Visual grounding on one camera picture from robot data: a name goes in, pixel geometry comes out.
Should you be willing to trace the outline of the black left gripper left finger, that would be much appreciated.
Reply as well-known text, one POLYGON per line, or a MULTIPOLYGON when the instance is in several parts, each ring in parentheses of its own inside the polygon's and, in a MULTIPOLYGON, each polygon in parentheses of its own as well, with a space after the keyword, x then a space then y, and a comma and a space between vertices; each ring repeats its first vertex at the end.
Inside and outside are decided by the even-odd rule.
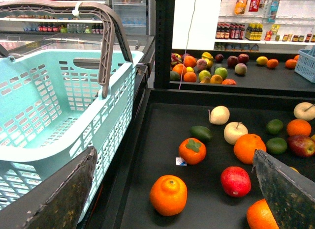
POLYGON ((74 229, 92 187, 97 150, 90 146, 0 212, 2 229, 74 229))

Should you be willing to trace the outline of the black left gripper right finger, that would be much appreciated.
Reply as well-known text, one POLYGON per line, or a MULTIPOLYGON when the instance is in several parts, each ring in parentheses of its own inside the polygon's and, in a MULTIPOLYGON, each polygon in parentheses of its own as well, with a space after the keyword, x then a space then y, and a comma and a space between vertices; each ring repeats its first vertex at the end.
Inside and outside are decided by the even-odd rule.
POLYGON ((257 150, 253 168, 260 190, 281 229, 315 227, 315 183, 267 152, 257 150))

